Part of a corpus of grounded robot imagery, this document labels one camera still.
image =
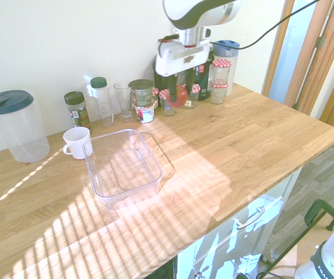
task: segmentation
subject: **plastic pitcher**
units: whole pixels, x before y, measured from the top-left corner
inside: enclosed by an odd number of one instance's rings
[[[34,163],[49,153],[34,97],[22,90],[0,93],[0,131],[16,161]]]
[[[236,61],[238,60],[238,49],[233,49],[231,47],[239,48],[240,45],[237,42],[234,41],[228,41],[228,40],[222,40],[217,41],[220,44],[227,45],[221,46],[221,45],[213,45],[213,55],[215,59],[226,59],[229,60],[232,64],[230,67],[229,76],[227,79],[227,82],[229,83],[229,86],[227,88],[226,95],[231,94],[232,85],[234,83],[234,74],[235,74],[235,68],[236,68]]]

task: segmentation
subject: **black cable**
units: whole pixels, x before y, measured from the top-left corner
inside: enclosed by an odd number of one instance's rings
[[[225,44],[220,44],[219,42],[211,42],[211,44],[213,45],[221,45],[222,47],[226,47],[226,48],[233,48],[233,49],[246,49],[246,48],[250,48],[252,45],[258,43],[263,37],[265,37],[268,33],[270,33],[273,29],[275,29],[278,25],[282,24],[285,20],[287,20],[288,18],[290,18],[291,16],[301,12],[302,10],[306,9],[307,7],[315,4],[316,2],[318,2],[319,0],[314,0],[312,2],[310,2],[309,4],[303,6],[302,8],[298,9],[297,11],[287,15],[286,17],[284,17],[281,21],[279,21],[276,25],[274,25],[273,27],[271,27],[269,30],[267,30],[260,38],[258,38],[255,42],[251,43],[250,45],[244,46],[242,48],[235,48],[234,46],[228,46]]]
[[[160,41],[160,44],[159,44],[159,47],[157,48],[157,51],[159,53],[159,56],[161,57],[161,54],[160,54],[160,48],[161,48],[161,44],[164,43],[164,42],[167,42],[167,41],[170,41],[170,40],[176,40],[179,38],[179,35],[178,34],[173,34],[173,35],[167,35],[165,36],[163,39],[161,39]]]
[[[272,275],[276,278],[284,279],[284,277],[281,277],[279,275],[276,275],[276,274],[268,272],[268,271],[263,271],[263,272],[258,273],[258,275],[256,276],[256,279],[258,279],[260,277],[260,275],[262,275],[262,274],[270,274],[270,275]]]

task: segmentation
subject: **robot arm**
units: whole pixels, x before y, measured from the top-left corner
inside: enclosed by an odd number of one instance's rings
[[[163,0],[166,16],[176,26],[178,40],[161,42],[156,56],[156,71],[167,77],[170,105],[179,106],[175,76],[186,71],[186,89],[190,93],[193,80],[192,68],[208,59],[210,34],[205,26],[224,24],[237,14],[241,0]]]
[[[232,20],[240,0],[163,0],[166,16],[176,28],[224,24]]]

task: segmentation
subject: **green jar lid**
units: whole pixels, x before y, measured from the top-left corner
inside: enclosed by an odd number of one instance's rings
[[[0,92],[0,115],[23,109],[31,104],[33,100],[34,97],[23,90]]]
[[[152,80],[134,80],[128,85],[132,89],[149,89],[154,86]]]
[[[69,92],[64,96],[64,102],[70,106],[79,105],[85,101],[84,95],[80,91]]]
[[[104,77],[95,77],[91,79],[92,88],[103,88],[107,86],[107,80]]]

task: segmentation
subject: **white cabinet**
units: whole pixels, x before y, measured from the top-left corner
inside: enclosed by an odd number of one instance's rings
[[[253,271],[301,169],[177,256],[177,279],[236,278]]]

